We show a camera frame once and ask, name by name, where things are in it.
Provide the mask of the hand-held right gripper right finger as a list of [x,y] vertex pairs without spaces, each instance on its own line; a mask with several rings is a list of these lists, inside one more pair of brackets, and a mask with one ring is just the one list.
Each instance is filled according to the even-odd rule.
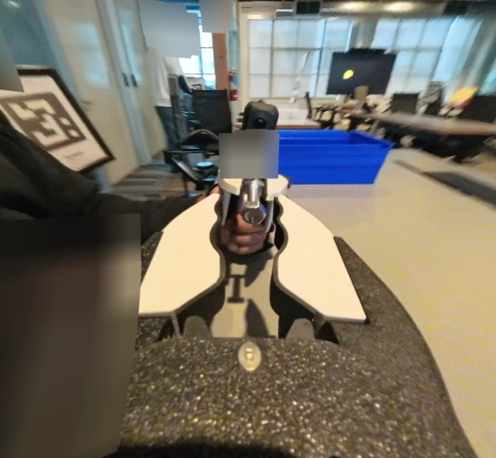
[[334,235],[287,197],[276,199],[277,229],[283,242],[273,263],[277,287],[315,314],[331,321],[365,321],[366,313]]

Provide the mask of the framed black white marker board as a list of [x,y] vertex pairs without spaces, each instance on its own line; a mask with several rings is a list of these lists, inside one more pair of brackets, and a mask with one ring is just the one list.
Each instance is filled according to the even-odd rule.
[[86,173],[115,157],[52,68],[16,65],[23,92],[1,90],[1,119],[66,167]]

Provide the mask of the person's left hand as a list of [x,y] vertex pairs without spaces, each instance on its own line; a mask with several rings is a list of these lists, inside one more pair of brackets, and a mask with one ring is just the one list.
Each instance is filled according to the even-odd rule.
[[221,227],[221,244],[236,255],[253,255],[261,251],[268,239],[264,225],[249,224],[235,214]]

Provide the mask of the silver hex nut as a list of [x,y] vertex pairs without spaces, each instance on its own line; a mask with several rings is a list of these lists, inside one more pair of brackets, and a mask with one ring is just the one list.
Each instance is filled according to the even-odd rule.
[[267,210],[261,203],[257,205],[246,202],[240,210],[243,221],[249,225],[262,225],[265,222]]

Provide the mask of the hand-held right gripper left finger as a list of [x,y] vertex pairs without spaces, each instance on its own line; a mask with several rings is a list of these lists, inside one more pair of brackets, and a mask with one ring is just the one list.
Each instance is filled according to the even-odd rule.
[[222,284],[219,198],[208,196],[164,228],[140,286],[139,316],[178,314]]

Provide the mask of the blue plastic bin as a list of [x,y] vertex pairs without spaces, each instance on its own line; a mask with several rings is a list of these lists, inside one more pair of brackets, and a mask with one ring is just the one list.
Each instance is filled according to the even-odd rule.
[[279,172],[295,185],[372,185],[393,144],[358,131],[279,131]]

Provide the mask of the black monitor screen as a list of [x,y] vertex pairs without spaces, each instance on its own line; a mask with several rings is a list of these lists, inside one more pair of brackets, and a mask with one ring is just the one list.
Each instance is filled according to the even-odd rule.
[[327,95],[353,95],[367,86],[369,94],[384,95],[388,89],[397,54],[385,49],[351,49],[334,52],[326,86]]

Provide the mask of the black office chair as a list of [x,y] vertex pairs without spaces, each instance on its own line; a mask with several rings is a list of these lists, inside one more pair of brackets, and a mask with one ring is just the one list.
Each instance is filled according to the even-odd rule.
[[183,198],[191,198],[188,184],[196,192],[210,189],[218,167],[211,162],[219,156],[219,136],[232,132],[232,116],[227,90],[192,90],[192,118],[187,118],[189,131],[178,148],[164,150],[164,161],[180,173]]

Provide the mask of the long wooden desk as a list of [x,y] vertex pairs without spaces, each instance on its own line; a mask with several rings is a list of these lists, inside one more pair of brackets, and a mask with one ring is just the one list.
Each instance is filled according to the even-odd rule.
[[488,139],[495,138],[495,124],[474,120],[436,117],[407,113],[372,113],[362,110],[349,112],[350,130],[355,129],[360,120],[377,121],[379,124],[399,126],[408,135],[428,134],[438,141],[456,139],[459,141],[453,161],[461,164],[464,160],[477,156]]

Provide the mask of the silver hex bolt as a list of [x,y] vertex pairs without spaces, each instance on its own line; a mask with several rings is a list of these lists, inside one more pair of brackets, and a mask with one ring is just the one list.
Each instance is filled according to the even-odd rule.
[[259,207],[264,194],[264,179],[245,178],[243,182],[244,201],[247,207]]

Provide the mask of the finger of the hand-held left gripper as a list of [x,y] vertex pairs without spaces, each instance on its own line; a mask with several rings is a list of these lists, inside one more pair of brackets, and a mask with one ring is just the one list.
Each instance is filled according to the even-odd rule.
[[243,185],[244,179],[218,178],[218,187],[221,190],[219,208],[222,227],[241,213],[244,204]]
[[287,177],[265,180],[265,242],[273,242],[277,231],[279,206],[278,198],[286,195],[291,182]]

